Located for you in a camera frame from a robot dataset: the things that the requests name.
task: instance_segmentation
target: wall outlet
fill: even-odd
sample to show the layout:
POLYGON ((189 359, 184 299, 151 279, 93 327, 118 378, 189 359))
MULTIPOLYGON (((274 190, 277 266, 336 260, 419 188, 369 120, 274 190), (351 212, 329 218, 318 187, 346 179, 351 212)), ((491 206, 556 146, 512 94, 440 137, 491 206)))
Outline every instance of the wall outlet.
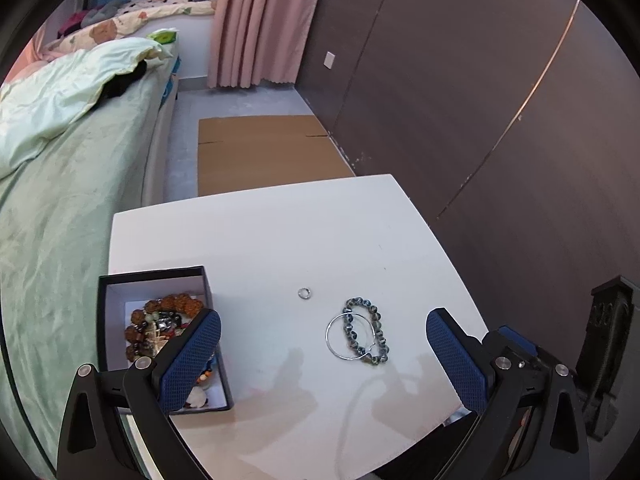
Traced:
POLYGON ((327 52, 324 58, 324 66, 327 67, 328 69, 331 69, 331 67, 334 65, 334 60, 335 60, 335 54, 332 54, 331 52, 327 52))

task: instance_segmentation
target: ring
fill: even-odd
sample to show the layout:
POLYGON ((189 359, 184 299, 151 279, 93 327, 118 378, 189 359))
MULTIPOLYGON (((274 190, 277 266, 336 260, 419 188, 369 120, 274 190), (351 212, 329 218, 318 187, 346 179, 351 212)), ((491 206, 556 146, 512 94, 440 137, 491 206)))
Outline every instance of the ring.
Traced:
POLYGON ((345 361, 355 361, 357 359, 362 359, 365 355, 370 354, 371 349, 376 345, 376 331, 373 329, 373 325, 371 324, 371 322, 366 317, 361 316, 360 314, 356 314, 355 312, 343 312, 342 314, 338 314, 338 316, 334 317, 329 322, 329 325, 327 325, 327 327, 326 327, 326 332, 324 333, 324 340, 326 341, 327 348, 331 351, 331 353, 333 355, 335 355, 336 357, 339 357, 340 359, 344 359, 345 361), (351 314, 352 316, 358 316, 358 317, 361 317, 362 319, 364 319, 364 321, 366 321, 367 324, 369 325, 369 327, 371 329, 371 335, 373 336, 372 345, 369 347, 369 349, 366 352, 364 352, 363 355, 360 355, 358 357, 345 357, 343 355, 340 355, 333 348, 331 348, 331 345, 329 344, 329 330, 331 328, 331 325, 334 324, 334 321, 336 319, 339 319, 339 318, 344 317, 344 316, 348 316, 349 314, 351 314))
POLYGON ((311 298, 311 291, 306 288, 306 286, 304 286, 298 289, 298 295, 303 300, 308 300, 309 298, 311 298))

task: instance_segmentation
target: white table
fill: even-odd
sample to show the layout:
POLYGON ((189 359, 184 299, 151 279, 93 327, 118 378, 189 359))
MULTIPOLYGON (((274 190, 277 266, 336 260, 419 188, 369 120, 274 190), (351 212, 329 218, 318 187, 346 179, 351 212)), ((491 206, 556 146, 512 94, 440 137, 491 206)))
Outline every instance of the white table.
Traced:
MULTIPOLYGON (((111 274, 194 265, 206 267, 222 318, 236 405, 173 421, 215 480, 359 478, 459 408, 425 320, 446 306, 467 333, 482 338, 486 327, 391 176, 240 191, 114 216, 111 274), (304 286, 313 293, 307 301, 298 297, 304 286), (341 361, 326 348, 327 323, 353 296, 380 308, 390 347, 384 365, 341 361)), ((341 326, 332 331, 337 346, 341 326)))

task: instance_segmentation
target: floor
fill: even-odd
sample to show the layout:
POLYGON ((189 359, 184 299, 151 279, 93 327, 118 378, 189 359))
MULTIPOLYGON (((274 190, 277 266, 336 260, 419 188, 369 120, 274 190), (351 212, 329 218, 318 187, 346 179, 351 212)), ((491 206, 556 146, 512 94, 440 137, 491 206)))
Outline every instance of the floor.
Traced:
POLYGON ((291 86, 179 92, 167 149, 164 200, 198 195, 198 121, 212 117, 312 115, 291 86))

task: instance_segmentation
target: blue gripper pad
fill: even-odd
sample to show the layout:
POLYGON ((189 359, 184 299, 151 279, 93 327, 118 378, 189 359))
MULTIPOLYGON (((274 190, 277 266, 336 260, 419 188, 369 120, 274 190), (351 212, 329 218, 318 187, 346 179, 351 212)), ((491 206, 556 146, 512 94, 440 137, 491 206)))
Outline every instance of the blue gripper pad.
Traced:
POLYGON ((488 403, 486 378, 437 310, 427 316, 427 339, 464 407, 482 415, 488 403))
POLYGON ((158 404, 164 413, 184 406, 219 341, 220 316, 211 310, 162 376, 158 404))
POLYGON ((502 325, 498 329, 498 333, 502 334, 503 336, 505 336, 505 338, 510 339, 511 341, 516 343, 516 345, 518 345, 528 354, 533 355, 533 357, 538 355, 538 349, 531 341, 523 338, 523 336, 521 336, 515 330, 509 328, 508 326, 502 325))

